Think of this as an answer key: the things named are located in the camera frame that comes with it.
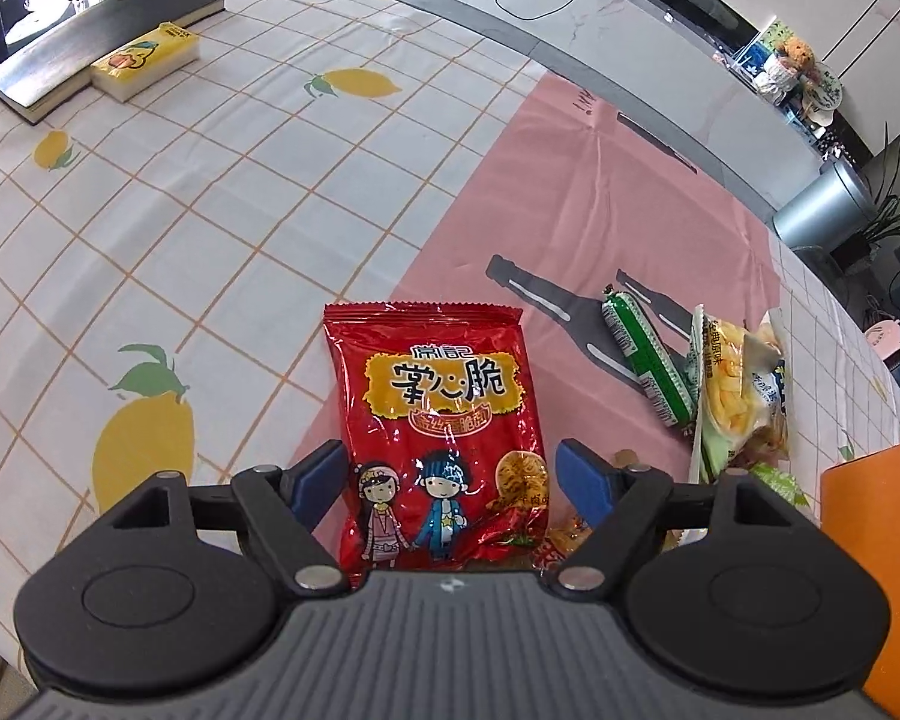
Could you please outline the green sausage stick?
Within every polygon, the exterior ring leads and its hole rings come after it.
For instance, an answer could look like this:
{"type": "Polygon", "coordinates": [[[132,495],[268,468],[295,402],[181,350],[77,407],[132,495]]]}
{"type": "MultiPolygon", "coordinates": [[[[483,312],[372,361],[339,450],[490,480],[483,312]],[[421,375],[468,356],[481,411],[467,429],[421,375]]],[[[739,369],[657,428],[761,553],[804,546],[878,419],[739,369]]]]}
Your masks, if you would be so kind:
{"type": "Polygon", "coordinates": [[[656,416],[667,427],[688,429],[696,418],[696,401],[639,302],[631,294],[608,288],[601,315],[656,416]]]}

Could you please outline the yellow potato chips bag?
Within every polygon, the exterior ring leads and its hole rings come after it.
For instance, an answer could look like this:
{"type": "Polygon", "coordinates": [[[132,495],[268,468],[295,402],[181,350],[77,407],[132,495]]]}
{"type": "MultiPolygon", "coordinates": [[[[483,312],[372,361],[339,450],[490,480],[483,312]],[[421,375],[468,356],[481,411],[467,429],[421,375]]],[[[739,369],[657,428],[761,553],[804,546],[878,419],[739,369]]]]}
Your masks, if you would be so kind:
{"type": "Polygon", "coordinates": [[[688,366],[697,395],[691,481],[788,460],[787,361],[769,312],[748,330],[699,304],[688,366]]]}

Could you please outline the green seaweed snack bag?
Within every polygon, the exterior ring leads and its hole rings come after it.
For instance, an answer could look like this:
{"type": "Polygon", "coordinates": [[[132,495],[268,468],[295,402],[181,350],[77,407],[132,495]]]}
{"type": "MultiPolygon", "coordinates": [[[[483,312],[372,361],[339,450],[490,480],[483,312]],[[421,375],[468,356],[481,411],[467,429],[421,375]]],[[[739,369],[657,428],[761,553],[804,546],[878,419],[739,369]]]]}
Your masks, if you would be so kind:
{"type": "Polygon", "coordinates": [[[749,468],[749,472],[752,476],[756,476],[764,484],[767,484],[774,493],[777,493],[793,507],[802,509],[802,511],[811,509],[808,497],[806,497],[803,489],[800,488],[800,484],[790,473],[784,472],[781,468],[767,465],[767,463],[754,463],[749,468]]]}

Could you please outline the red noodle snack bag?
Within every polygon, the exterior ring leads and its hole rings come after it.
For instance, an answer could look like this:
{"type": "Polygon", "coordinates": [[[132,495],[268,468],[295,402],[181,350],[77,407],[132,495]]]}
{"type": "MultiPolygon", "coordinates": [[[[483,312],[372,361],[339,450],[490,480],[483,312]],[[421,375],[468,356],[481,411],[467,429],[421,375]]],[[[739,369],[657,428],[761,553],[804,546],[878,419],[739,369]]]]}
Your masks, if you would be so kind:
{"type": "Polygon", "coordinates": [[[351,476],[341,566],[445,571],[536,548],[549,518],[520,309],[330,304],[323,330],[351,476]]]}

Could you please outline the beige cracker snack bag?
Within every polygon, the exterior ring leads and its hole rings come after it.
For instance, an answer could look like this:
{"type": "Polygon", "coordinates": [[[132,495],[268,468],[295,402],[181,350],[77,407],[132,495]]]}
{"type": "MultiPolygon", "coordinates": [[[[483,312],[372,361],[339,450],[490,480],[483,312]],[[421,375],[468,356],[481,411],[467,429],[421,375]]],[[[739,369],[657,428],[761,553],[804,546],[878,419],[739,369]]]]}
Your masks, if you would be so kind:
{"type": "MultiPolygon", "coordinates": [[[[544,534],[543,541],[530,554],[530,569],[537,574],[547,574],[559,569],[564,562],[577,553],[582,544],[590,538],[593,528],[585,523],[580,515],[571,515],[557,525],[551,525],[544,534]]],[[[653,541],[652,535],[642,536],[637,541],[637,555],[640,559],[649,559],[660,551],[678,548],[683,538],[683,530],[665,530],[660,543],[653,541]]]]}

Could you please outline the orange cardboard box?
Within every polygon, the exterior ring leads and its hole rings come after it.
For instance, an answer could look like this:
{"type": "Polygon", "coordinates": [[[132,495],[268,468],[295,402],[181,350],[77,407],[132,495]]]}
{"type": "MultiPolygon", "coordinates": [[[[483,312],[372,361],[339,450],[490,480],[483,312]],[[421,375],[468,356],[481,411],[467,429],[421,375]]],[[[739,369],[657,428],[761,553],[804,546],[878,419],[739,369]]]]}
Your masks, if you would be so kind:
{"type": "Polygon", "coordinates": [[[891,628],[865,692],[900,718],[900,444],[827,470],[820,495],[824,533],[888,596],[891,628]]]}

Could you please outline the lemon print tablecloth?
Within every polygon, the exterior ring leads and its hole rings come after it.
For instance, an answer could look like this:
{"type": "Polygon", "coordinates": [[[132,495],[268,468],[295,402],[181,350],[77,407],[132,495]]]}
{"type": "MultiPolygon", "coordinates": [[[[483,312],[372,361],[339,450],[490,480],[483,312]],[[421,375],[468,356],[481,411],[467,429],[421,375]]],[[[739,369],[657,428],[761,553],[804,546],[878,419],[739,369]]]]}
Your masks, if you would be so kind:
{"type": "MultiPolygon", "coordinates": [[[[323,307],[421,250],[543,78],[574,85],[398,0],[226,0],[198,32],[196,62],[126,103],[86,89],[40,125],[0,103],[11,667],[20,587],[131,484],[159,468],[219,483],[322,442],[323,307]]],[[[797,402],[790,468],[816,496],[832,466],[900,444],[900,391],[767,231],[782,288],[767,312],[797,402]]]]}

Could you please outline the pink table runner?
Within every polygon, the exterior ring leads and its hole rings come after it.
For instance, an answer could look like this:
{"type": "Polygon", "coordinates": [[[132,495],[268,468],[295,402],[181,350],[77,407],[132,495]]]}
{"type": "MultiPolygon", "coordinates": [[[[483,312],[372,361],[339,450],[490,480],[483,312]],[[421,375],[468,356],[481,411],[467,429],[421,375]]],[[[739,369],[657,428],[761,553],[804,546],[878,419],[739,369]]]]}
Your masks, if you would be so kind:
{"type": "MultiPolygon", "coordinates": [[[[779,304],[770,236],[745,205],[624,124],[616,107],[546,76],[421,250],[348,302],[484,302],[520,309],[549,470],[548,530],[572,515],[556,450],[631,449],[684,478],[685,436],[656,416],[601,315],[606,288],[639,302],[674,359],[692,311],[756,327],[779,304]]],[[[325,330],[323,358],[333,371],[325,330]]],[[[310,438],[343,440],[338,382],[310,438]]],[[[318,533],[338,550],[344,491],[318,533]]]]}

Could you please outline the grey trash can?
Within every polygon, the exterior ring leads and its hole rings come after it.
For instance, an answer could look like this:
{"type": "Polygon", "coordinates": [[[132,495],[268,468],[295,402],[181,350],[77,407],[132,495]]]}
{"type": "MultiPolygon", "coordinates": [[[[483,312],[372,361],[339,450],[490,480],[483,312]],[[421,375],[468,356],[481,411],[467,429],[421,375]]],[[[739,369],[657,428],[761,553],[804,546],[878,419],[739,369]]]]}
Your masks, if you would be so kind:
{"type": "Polygon", "coordinates": [[[820,175],[772,218],[772,229],[788,247],[836,249],[877,216],[862,177],[844,158],[827,160],[820,175]]]}

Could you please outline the potted green plant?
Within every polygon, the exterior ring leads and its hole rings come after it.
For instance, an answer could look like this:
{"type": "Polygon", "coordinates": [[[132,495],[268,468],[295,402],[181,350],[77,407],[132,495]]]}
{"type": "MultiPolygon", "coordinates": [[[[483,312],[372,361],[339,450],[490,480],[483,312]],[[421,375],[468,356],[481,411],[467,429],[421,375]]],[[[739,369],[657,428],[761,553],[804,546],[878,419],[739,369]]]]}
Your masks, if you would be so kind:
{"type": "Polygon", "coordinates": [[[871,252],[887,242],[900,242],[900,137],[889,140],[883,125],[883,151],[866,165],[863,183],[870,193],[873,218],[863,228],[871,252]]]}

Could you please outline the yellow tissue pack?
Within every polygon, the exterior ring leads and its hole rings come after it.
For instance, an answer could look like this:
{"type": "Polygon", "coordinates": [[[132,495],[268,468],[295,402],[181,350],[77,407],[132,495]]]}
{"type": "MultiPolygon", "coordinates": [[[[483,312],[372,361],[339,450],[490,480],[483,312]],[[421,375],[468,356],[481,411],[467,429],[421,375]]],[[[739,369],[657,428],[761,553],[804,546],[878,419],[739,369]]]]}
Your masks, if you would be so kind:
{"type": "Polygon", "coordinates": [[[91,65],[91,85],[119,103],[146,91],[199,59],[199,36],[175,23],[160,23],[91,65]]]}

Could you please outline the teddy bear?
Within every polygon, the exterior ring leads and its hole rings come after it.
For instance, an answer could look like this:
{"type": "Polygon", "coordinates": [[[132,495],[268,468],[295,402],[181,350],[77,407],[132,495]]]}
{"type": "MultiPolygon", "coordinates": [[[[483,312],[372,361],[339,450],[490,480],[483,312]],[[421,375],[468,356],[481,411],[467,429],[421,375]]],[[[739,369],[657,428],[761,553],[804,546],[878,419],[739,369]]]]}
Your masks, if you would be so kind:
{"type": "Polygon", "coordinates": [[[787,89],[795,88],[800,83],[814,85],[820,79],[816,70],[816,55],[813,49],[801,37],[788,36],[775,48],[777,64],[781,66],[775,72],[775,83],[787,89]]]}

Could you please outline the black book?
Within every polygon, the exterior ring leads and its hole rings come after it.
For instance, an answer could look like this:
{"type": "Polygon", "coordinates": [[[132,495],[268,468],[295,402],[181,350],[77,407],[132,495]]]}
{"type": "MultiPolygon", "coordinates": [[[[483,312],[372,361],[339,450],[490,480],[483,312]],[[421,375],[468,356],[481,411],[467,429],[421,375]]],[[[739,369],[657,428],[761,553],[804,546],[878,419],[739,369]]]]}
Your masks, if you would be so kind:
{"type": "Polygon", "coordinates": [[[0,101],[30,125],[91,84],[91,66],[160,23],[217,15],[224,0],[100,0],[0,64],[0,101]]]}

